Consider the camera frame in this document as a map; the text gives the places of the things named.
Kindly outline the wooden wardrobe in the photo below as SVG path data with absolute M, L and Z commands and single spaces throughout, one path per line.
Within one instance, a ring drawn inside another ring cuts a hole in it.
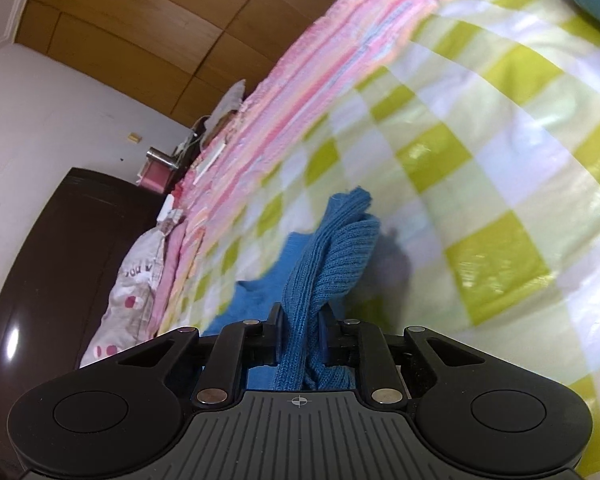
M 336 0 L 28 0 L 16 39 L 182 125 L 253 90 Z

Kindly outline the pink storage box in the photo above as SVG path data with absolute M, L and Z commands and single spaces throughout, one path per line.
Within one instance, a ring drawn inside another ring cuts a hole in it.
M 177 169 L 172 160 L 148 157 L 137 175 L 136 185 L 150 192 L 164 194 Z

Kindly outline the checkered yellow plastic sheet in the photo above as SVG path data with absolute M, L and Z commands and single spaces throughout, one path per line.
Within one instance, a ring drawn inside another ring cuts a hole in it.
M 344 187 L 306 182 L 325 209 L 365 188 L 381 223 L 352 314 L 573 388 L 600 479 L 600 24 L 569 0 L 445 1 L 328 116 Z

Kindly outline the pink pillow sheet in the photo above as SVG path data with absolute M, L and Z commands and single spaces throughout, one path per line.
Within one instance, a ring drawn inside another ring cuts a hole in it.
M 180 249 L 185 236 L 186 223 L 179 223 L 166 239 L 166 253 L 164 254 L 164 266 L 162 278 L 158 285 L 154 308 L 148 326 L 148 335 L 155 337 L 158 333 L 166 306 L 169 302 L 170 291 L 174 282 L 178 260 L 180 260 Z

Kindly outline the grey dotted pillow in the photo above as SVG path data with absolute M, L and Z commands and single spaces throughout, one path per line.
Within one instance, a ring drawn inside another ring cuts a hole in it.
M 82 356 L 80 367 L 145 342 L 162 278 L 166 234 L 158 226 L 142 234 L 124 257 L 105 313 Z

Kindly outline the pink striped bedspread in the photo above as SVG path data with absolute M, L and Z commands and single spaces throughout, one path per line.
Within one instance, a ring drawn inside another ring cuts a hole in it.
M 175 189 L 186 223 L 180 260 L 157 335 L 207 326 L 238 281 L 258 278 L 292 232 L 311 231 L 326 190 L 343 189 L 328 108 L 407 44 L 416 25 L 448 0 L 336 0 L 280 58 Z M 225 142 L 195 184 L 196 166 Z

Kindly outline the dark wooden headboard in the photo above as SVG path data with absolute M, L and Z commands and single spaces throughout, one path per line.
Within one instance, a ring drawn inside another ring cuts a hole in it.
M 0 293 L 0 468 L 22 468 L 7 416 L 31 388 L 77 368 L 106 311 L 122 260 L 151 229 L 162 196 L 71 169 L 30 229 Z

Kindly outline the blue striped knit sweater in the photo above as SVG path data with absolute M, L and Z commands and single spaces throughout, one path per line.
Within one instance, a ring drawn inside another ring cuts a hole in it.
M 263 320 L 282 306 L 284 336 L 279 364 L 252 370 L 256 390 L 348 390 L 354 379 L 343 366 L 327 366 L 320 349 L 318 312 L 328 304 L 343 318 L 343 298 L 358 284 L 376 246 L 380 221 L 367 212 L 372 198 L 364 188 L 329 197 L 320 225 L 310 234 L 293 232 L 278 259 L 260 278 L 238 281 L 224 312 L 206 336 L 246 318 Z

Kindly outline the steel thermos bottle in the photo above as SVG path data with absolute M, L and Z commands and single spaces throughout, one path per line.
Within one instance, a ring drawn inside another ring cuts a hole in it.
M 158 150 L 158 148 L 148 148 L 146 152 L 146 157 L 153 162 L 158 162 L 159 164 L 170 168 L 171 170 L 178 169 L 180 164 L 178 163 L 178 159 L 172 155 L 168 155 Z

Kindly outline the white flat box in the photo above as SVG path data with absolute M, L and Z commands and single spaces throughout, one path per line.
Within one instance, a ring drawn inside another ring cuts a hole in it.
M 216 144 L 213 148 L 210 148 L 209 153 L 204 156 L 202 161 L 196 166 L 194 183 L 197 184 L 202 176 L 210 169 L 210 167 L 219 158 L 222 151 L 226 148 L 226 143 L 222 142 Z

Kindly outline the grey cloth on nightstand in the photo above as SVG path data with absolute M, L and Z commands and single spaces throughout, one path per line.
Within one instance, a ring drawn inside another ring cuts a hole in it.
M 211 132 L 229 112 L 236 112 L 236 110 L 240 109 L 245 91 L 245 79 L 238 80 L 227 90 L 211 115 L 204 122 L 204 128 L 206 128 L 207 132 Z

